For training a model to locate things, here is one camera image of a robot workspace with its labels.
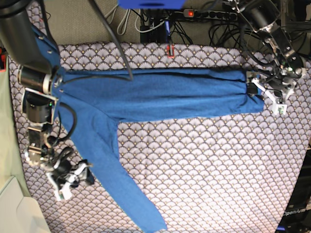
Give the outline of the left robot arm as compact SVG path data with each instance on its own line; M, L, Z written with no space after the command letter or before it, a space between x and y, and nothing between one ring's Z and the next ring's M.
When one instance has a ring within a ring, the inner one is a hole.
M290 39L277 20L280 12L271 0L231 0L232 10L240 16L245 25L241 27L241 46L247 51L244 39L245 29L249 27L258 34L261 41L273 55L273 60L265 63L249 52L249 57L261 67L271 68L265 71L247 72L247 85L250 95L260 90L272 101L274 115L285 115L287 100L295 94L298 80L307 74L305 60L294 50Z

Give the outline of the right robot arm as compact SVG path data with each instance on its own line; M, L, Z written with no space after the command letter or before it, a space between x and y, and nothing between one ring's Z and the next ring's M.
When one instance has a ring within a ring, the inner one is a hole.
M25 89L21 110L26 115L29 145L24 156L31 166L45 172L58 201L71 198L71 189L81 181L94 184L90 163L82 160L72 165L68 158L74 150L54 148L68 140L77 124L76 112L61 102L52 91L63 81L65 73L60 66L59 49L49 29L39 30L27 14L29 0L3 0L0 3L0 40L11 58L19 64L17 81ZM52 136L55 117L63 107L72 114L73 123L64 137Z

